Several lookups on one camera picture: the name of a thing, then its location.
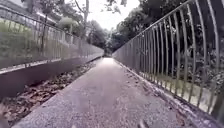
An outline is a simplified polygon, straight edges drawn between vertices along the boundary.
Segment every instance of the concrete walkway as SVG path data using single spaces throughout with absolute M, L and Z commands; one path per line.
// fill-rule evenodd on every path
M 191 128 L 178 112 L 112 59 L 97 66 L 13 128 Z

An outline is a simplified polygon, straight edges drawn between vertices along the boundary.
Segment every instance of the tree trunk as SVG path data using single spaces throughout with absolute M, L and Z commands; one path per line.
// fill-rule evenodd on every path
M 83 30 L 83 35 L 82 39 L 85 40 L 86 38 L 86 25 L 87 25 L 87 18 L 89 16 L 89 0 L 86 0 L 86 10 L 84 11 L 84 30 Z
M 45 19 L 44 19 L 43 35 L 42 35 L 42 39 L 41 39 L 41 52 L 44 51 L 44 36 L 45 36 L 45 29 L 46 29 L 46 24 L 47 24 L 47 17 L 48 17 L 48 15 L 46 15 Z

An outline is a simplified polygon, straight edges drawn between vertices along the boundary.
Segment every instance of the dry leaf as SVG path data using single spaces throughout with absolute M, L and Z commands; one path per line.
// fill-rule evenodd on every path
M 4 116 L 8 121 L 13 121 L 16 119 L 16 114 L 12 114 L 11 112 L 7 112 Z
M 159 96 L 159 94 L 156 93 L 156 92 L 154 92 L 153 95 L 154 95 L 155 97 L 158 97 L 158 96 Z
M 149 89 L 148 89 L 148 87 L 146 85 L 143 85 L 142 87 L 143 87 L 143 89 L 144 89 L 145 92 L 148 92 L 149 91 Z
M 18 111 L 18 113 L 23 113 L 23 112 L 25 112 L 26 111 L 26 108 L 24 107 L 24 106 L 22 106 L 21 108 L 20 108 L 20 110 Z
M 3 104 L 0 104 L 0 115 L 5 113 L 6 107 Z
M 145 120 L 140 120 L 140 123 L 138 124 L 138 128 L 149 128 L 149 125 Z
M 185 126 L 185 121 L 183 117 L 180 114 L 176 114 L 177 122 L 180 124 L 180 126 Z

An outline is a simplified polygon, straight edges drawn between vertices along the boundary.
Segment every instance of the fallen leaves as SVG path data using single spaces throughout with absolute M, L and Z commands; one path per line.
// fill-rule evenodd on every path
M 184 118 L 179 113 L 176 114 L 176 118 L 177 118 L 177 122 L 180 126 L 185 126 Z
M 10 125 L 15 124 L 21 118 L 38 108 L 42 103 L 59 93 L 94 65 L 94 62 L 92 62 L 78 67 L 72 72 L 64 73 L 44 81 L 41 84 L 26 86 L 24 92 L 18 94 L 17 97 L 3 99 L 2 103 L 5 106 L 4 117 Z

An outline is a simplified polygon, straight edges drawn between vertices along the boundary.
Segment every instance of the metal railing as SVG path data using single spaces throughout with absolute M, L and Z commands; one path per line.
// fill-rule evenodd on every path
M 188 0 L 113 57 L 224 122 L 224 2 Z
M 0 6 L 0 71 L 36 62 L 103 54 L 80 38 Z

